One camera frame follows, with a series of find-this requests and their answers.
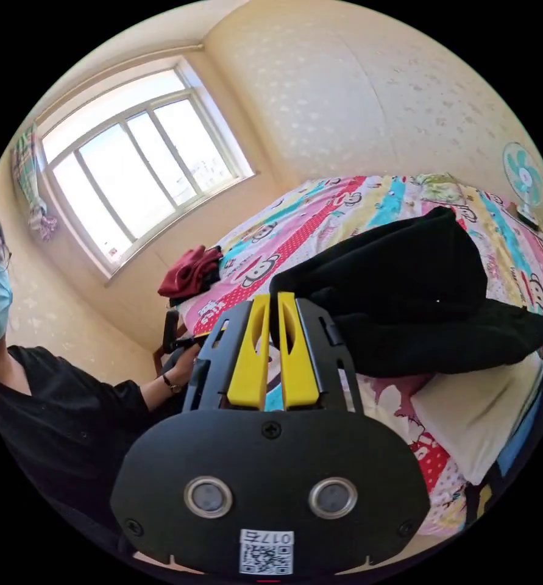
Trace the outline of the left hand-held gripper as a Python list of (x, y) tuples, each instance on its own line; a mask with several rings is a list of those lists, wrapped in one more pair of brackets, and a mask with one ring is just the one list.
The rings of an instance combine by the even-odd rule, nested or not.
[(192, 346), (202, 347), (206, 339), (212, 334), (216, 338), (220, 338), (227, 329), (228, 325), (215, 325), (213, 329), (202, 333), (197, 333), (195, 336), (186, 338), (179, 338), (172, 342), (168, 342), (163, 347), (162, 366), (161, 371), (169, 371), (178, 362), (183, 352), (190, 349)]

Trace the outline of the person's left hand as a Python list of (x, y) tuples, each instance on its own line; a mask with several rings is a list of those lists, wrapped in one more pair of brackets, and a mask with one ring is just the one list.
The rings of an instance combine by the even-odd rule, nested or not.
[(172, 355), (172, 360), (169, 362), (172, 367), (163, 373), (170, 386), (181, 388), (187, 385), (200, 350), (201, 348), (194, 344), (184, 349), (181, 353)]

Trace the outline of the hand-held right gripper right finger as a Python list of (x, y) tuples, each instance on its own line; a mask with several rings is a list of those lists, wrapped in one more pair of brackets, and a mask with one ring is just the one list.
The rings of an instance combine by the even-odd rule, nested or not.
[(280, 292), (277, 303), (283, 407), (311, 408), (319, 400), (319, 389), (295, 295)]

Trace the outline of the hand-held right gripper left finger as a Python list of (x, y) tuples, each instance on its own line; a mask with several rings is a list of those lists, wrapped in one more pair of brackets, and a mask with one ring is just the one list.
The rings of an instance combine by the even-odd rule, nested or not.
[(227, 391), (234, 408), (262, 410), (268, 383), (270, 296), (254, 297)]

